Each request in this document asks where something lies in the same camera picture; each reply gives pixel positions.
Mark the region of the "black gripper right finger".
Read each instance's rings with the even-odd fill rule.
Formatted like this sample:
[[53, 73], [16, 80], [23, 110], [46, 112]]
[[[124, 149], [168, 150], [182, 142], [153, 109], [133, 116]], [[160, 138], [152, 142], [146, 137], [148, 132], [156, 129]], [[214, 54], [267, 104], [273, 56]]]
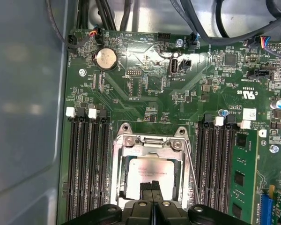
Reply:
[[158, 181], [153, 181], [153, 204], [156, 225], [244, 225], [245, 222], [205, 205], [188, 210], [175, 201], [164, 200]]

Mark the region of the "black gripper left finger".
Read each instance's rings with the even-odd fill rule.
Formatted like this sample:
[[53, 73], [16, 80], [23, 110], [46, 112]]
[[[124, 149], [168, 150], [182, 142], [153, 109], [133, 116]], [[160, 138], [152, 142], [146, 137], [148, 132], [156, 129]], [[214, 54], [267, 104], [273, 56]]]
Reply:
[[150, 225], [153, 210], [153, 183], [140, 184], [140, 199], [122, 209], [106, 204], [65, 222], [66, 225]]

